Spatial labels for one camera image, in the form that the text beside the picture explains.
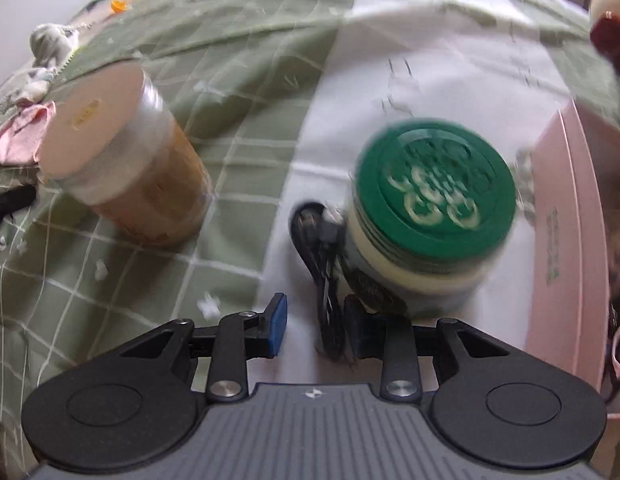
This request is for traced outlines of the pink cardboard box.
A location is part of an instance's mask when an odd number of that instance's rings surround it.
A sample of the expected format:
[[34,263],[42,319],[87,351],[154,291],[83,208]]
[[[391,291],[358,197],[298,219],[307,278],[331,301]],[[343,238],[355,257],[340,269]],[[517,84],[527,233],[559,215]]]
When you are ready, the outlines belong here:
[[601,388],[608,341],[604,211],[620,200],[620,130],[578,101],[531,153],[534,293],[525,348]]

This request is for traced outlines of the pink fabric pouch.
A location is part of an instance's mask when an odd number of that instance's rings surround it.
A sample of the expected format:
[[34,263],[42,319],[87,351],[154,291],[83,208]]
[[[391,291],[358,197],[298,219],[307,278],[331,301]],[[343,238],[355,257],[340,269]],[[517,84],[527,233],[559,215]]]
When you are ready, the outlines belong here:
[[606,403],[613,404],[620,395],[620,217],[610,220],[607,229],[608,284],[608,344],[605,371],[610,392]]

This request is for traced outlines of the white red plush toy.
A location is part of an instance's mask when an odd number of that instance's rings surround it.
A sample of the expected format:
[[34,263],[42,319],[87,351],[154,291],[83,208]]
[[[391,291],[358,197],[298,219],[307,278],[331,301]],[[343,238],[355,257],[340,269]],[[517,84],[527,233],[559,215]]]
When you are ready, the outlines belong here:
[[620,76],[620,0],[589,0],[590,40]]

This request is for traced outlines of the grey stuffed toy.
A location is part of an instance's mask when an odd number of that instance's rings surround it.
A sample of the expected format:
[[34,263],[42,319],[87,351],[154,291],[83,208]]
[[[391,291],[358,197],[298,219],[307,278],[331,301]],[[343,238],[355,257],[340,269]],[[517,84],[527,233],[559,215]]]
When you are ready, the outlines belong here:
[[50,91],[58,73],[79,49],[80,32],[75,26],[60,24],[38,25],[29,38],[33,63],[26,82],[12,94],[12,102],[27,107],[41,102]]

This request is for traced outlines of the pink cloth piece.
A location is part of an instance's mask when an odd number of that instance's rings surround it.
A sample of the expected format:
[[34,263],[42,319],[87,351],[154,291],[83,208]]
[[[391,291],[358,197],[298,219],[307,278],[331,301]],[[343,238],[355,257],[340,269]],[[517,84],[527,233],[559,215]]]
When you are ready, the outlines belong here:
[[0,165],[32,166],[48,126],[56,115],[54,102],[23,108],[0,125]]

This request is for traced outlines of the green lid glass jar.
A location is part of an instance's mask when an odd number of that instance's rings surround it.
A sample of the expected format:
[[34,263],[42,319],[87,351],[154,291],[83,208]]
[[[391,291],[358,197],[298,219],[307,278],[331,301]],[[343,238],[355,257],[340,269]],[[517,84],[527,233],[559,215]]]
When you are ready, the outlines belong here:
[[510,168],[482,136],[437,119],[397,122],[354,168],[342,276],[371,310],[445,316],[489,273],[515,211]]

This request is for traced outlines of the tan powder jar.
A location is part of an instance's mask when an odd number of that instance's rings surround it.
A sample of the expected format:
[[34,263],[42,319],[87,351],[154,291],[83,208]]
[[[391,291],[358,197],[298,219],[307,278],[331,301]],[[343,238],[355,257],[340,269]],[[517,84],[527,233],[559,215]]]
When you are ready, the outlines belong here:
[[42,174],[136,242],[170,246],[203,224],[212,182],[139,64],[80,78],[56,106]]

